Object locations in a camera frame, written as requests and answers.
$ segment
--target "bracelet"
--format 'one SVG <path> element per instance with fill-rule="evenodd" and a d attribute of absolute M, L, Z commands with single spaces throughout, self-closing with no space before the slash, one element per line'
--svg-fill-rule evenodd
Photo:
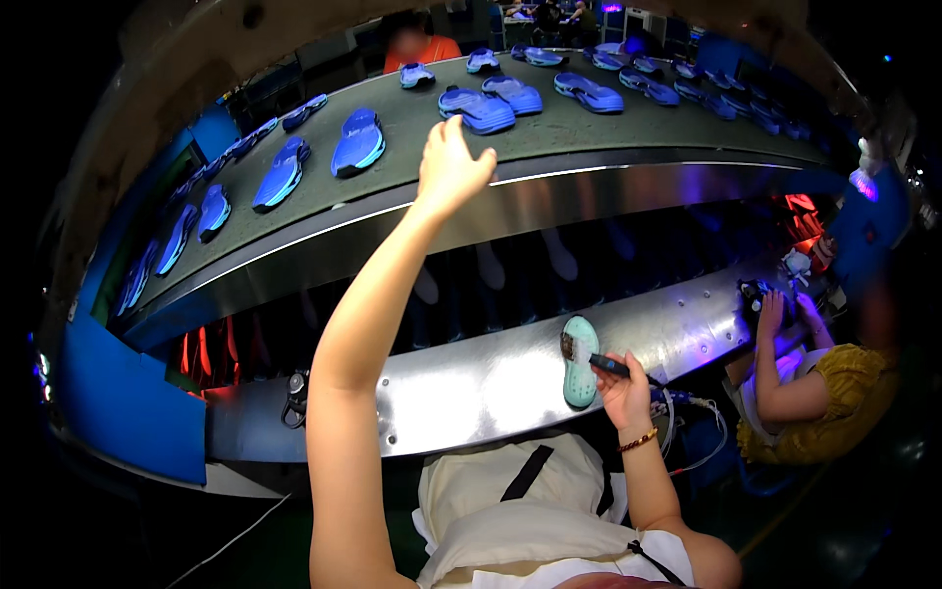
<path fill-rule="evenodd" d="M 637 448 L 644 442 L 647 442 L 648 440 L 654 439 L 656 437 L 658 437 L 658 426 L 654 426 L 653 428 L 651 428 L 650 432 L 641 436 L 639 439 L 635 440 L 634 442 L 630 442 L 628 444 L 625 444 L 624 446 L 619 446 L 618 451 L 627 452 L 629 450 L 634 450 L 635 448 Z"/>

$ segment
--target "hand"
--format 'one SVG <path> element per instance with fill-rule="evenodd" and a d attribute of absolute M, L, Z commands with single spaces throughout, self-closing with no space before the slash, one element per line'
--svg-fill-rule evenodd
<path fill-rule="evenodd" d="M 629 437 L 640 437 L 651 429 L 651 388 L 644 368 L 631 352 L 625 352 L 624 360 L 611 352 L 605 354 L 605 357 L 617 362 L 624 361 L 631 373 L 629 378 L 625 378 L 592 367 L 598 377 L 595 385 L 602 393 L 605 412 L 619 432 L 628 431 Z"/>
<path fill-rule="evenodd" d="M 755 338 L 759 341 L 775 338 L 782 327 L 782 312 L 785 310 L 785 295 L 780 290 L 767 292 L 762 297 L 762 313 L 759 315 L 759 326 L 755 330 Z"/>
<path fill-rule="evenodd" d="M 821 321 L 821 315 L 818 313 L 818 307 L 815 305 L 815 302 L 811 297 L 800 292 L 795 299 L 795 303 L 795 306 L 798 307 L 798 316 L 802 318 L 805 325 L 810 327 L 811 331 L 817 331 L 824 322 Z"/>
<path fill-rule="evenodd" d="M 413 210 L 438 221 L 451 217 L 494 175 L 497 152 L 487 148 L 475 160 L 462 135 L 462 115 L 436 124 L 422 153 Z"/>

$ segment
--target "black strap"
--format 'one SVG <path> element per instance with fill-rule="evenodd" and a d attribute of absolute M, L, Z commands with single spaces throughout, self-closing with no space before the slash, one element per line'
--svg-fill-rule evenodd
<path fill-rule="evenodd" d="M 527 463 L 520 469 L 513 481 L 507 485 L 507 490 L 504 491 L 504 496 L 500 500 L 520 499 L 526 495 L 530 486 L 540 476 L 540 470 L 543 469 L 543 465 L 546 464 L 549 455 L 552 453 L 552 448 L 540 444 L 540 447 L 527 458 Z"/>
<path fill-rule="evenodd" d="M 659 563 L 658 561 L 648 556 L 644 552 L 644 550 L 642 550 L 642 543 L 639 542 L 638 540 L 634 540 L 631 543 L 629 543 L 628 549 L 634 552 L 635 554 L 640 554 L 641 556 L 644 557 L 645 560 L 647 560 L 647 562 L 653 564 L 655 568 L 660 571 L 660 574 L 664 576 L 664 579 L 667 579 L 668 581 L 672 582 L 673 584 L 679 587 L 687 586 L 686 583 L 680 580 L 680 577 L 677 577 L 673 572 L 671 572 L 670 568 L 664 566 L 663 564 Z"/>
<path fill-rule="evenodd" d="M 611 507 L 611 504 L 615 502 L 615 494 L 611 490 L 611 476 L 603 468 L 602 471 L 602 498 L 598 501 L 598 507 L 595 508 L 595 514 L 599 517 L 602 516 L 606 510 Z"/>

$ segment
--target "white cable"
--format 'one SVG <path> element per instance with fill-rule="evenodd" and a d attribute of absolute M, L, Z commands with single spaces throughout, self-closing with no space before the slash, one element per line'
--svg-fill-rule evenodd
<path fill-rule="evenodd" d="M 709 409 L 710 411 L 713 412 L 713 414 L 716 416 L 716 427 L 717 427 L 718 430 L 720 430 L 721 432 L 723 432 L 723 440 L 720 442 L 720 444 L 719 444 L 715 449 L 713 449 L 713 451 L 712 451 L 706 458 L 702 458 L 702 459 L 696 461 L 695 463 L 693 463 L 692 465 L 687 466 L 686 468 L 681 468 L 680 470 L 675 470 L 674 472 L 671 473 L 671 476 L 672 476 L 672 477 L 673 477 L 673 475 L 675 475 L 675 474 L 680 474 L 681 472 L 686 472 L 686 471 L 688 471 L 688 470 L 691 470 L 691 469 L 693 469 L 693 468 L 697 468 L 698 466 L 702 466 L 702 465 L 706 464 L 706 463 L 707 463 L 707 460 L 709 460 L 709 459 L 712 458 L 713 456 L 716 456 L 717 452 L 719 452 L 720 450 L 722 450 L 722 449 L 723 449 L 723 446 L 726 445 L 726 437 L 727 437 L 726 420 L 723 419 L 723 416 L 720 415 L 719 409 L 716 408 L 716 402 L 715 402 L 714 400 L 704 401 L 704 400 L 702 400 L 702 399 L 695 399 L 694 397 L 691 397 L 691 398 L 690 398 L 690 402 L 693 403 L 694 405 L 699 405 L 699 406 L 701 406 L 701 407 L 705 407 L 706 409 Z"/>
<path fill-rule="evenodd" d="M 269 509 L 268 511 L 266 511 L 261 517 L 258 518 L 258 520 L 257 520 L 255 523 L 251 524 L 248 528 L 246 528 L 246 530 L 245 530 L 243 533 L 239 534 L 238 536 L 236 536 L 235 538 L 233 538 L 232 540 L 230 540 L 228 543 L 226 543 L 226 545 L 225 545 L 224 547 L 222 547 L 222 548 L 220 548 L 219 550 L 216 551 L 216 554 L 213 554 L 212 556 L 210 556 L 210 557 L 207 558 L 206 560 L 202 561 L 201 563 L 197 564 L 197 565 L 194 566 L 193 568 L 189 569 L 189 570 L 188 570 L 186 573 L 184 573 L 183 575 L 180 575 L 180 578 L 179 578 L 179 579 L 177 579 L 176 581 L 174 581 L 174 582 L 172 582 L 171 584 L 167 585 L 167 589 L 171 589 L 171 587 L 172 587 L 173 585 L 175 585 L 175 584 L 177 584 L 178 582 L 182 581 L 187 575 L 189 575 L 190 573 L 192 573 L 194 570 L 200 568 L 200 567 L 203 566 L 204 564 L 208 563 L 209 561 L 211 561 L 211 560 L 213 560 L 214 558 L 216 558 L 217 556 L 219 556 L 219 555 L 222 553 L 223 550 L 225 550 L 225 549 L 227 549 L 228 547 L 230 547 L 230 546 L 233 544 L 233 542 L 235 542 L 236 540 L 238 540 L 239 538 L 241 538 L 242 536 L 244 536 L 246 533 L 249 532 L 249 530 L 251 530 L 252 528 L 254 528 L 255 526 L 257 526 L 259 523 L 261 523 L 261 521 L 262 521 L 263 519 L 265 519 L 266 517 L 268 517 L 268 514 L 270 514 L 271 512 L 275 511 L 275 509 L 277 509 L 278 506 L 281 505 L 282 503 L 284 503 L 284 501 L 285 501 L 286 499 L 288 499 L 289 497 L 291 497 L 291 494 L 290 494 L 290 493 L 288 493 L 287 495 L 285 495 L 284 497 L 282 497 L 282 500 L 280 500 L 280 501 L 278 501 L 277 503 L 275 503 L 275 506 L 274 506 L 274 507 L 272 507 L 271 509 Z"/>
<path fill-rule="evenodd" d="M 671 398 L 671 391 L 667 390 L 667 387 L 664 387 L 664 400 L 667 402 L 667 416 L 669 422 L 667 424 L 667 436 L 664 437 L 664 443 L 660 445 L 660 455 L 667 456 L 667 452 L 671 451 L 671 442 L 674 441 L 674 399 Z"/>

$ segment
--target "brush handle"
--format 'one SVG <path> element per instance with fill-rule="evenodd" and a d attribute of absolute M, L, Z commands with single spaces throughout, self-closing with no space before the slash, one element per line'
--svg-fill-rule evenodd
<path fill-rule="evenodd" d="M 589 364 L 604 370 L 605 372 L 610 372 L 612 374 L 617 374 L 619 376 L 631 376 L 631 371 L 628 370 L 628 367 L 622 364 L 621 362 L 615 362 L 611 358 L 606 358 L 605 356 L 600 356 L 597 353 L 589 356 Z"/>

